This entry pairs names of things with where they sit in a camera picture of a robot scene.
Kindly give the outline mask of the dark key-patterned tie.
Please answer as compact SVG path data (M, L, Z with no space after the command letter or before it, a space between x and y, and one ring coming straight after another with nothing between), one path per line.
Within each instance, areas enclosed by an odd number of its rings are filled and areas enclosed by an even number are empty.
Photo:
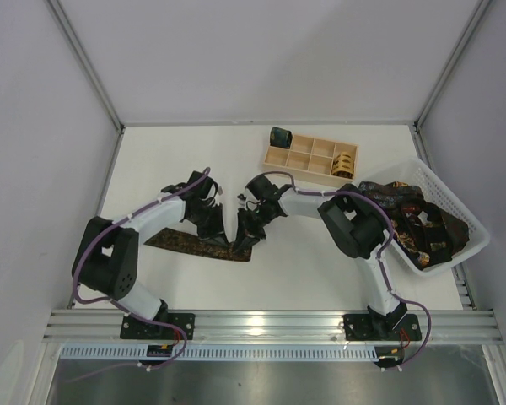
M233 251L232 246L211 245L201 241L196 235L169 228L158 232L158 234L145 241L144 245L190 256L230 262L249 262L252 256L251 248L244 251Z

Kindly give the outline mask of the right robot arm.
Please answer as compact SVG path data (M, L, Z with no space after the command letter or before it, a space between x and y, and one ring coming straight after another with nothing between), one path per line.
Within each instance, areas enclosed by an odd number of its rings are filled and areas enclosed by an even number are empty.
M248 202L244 202L238 209L234 251L249 249L264 240L265 227L276 218L319 219L337 248L355 260L369 288L367 310L373 330L386 338L396 329L406 315L407 306L396 296L383 258L394 230L375 202L351 184L335 191L308 191L297 188L294 179L276 186L265 174L254 177L245 189L255 199L255 206L248 208Z

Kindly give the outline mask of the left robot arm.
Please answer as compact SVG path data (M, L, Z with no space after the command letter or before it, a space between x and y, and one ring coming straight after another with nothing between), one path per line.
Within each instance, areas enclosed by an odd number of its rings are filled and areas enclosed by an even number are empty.
M147 204L118 219L93 217L86 225L72 270L79 304L109 301L147 324L169 327L167 304L137 280L139 249L161 230L188 221L210 246L228 248L223 205L210 169L161 190Z

